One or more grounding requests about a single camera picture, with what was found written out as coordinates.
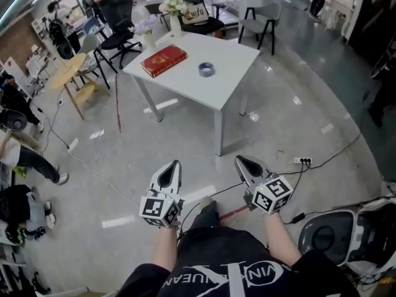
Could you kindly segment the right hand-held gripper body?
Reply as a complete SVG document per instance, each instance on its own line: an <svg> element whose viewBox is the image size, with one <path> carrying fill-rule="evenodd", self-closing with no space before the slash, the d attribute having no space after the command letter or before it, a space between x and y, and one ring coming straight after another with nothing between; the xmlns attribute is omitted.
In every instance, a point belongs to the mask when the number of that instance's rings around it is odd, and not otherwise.
<svg viewBox="0 0 396 297"><path fill-rule="evenodd" d="M265 178L252 183L243 199L250 211L259 209L263 214L273 214L282 209L293 195L293 188L284 175Z"/></svg>

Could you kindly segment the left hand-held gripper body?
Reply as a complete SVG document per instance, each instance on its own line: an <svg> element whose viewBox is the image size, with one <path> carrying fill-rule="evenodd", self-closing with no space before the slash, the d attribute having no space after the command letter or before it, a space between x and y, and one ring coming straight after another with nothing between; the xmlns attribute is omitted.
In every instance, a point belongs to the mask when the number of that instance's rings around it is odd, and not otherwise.
<svg viewBox="0 0 396 297"><path fill-rule="evenodd" d="M141 197L139 217L149 225L170 228L180 215L184 200L178 194L148 189Z"/></svg>

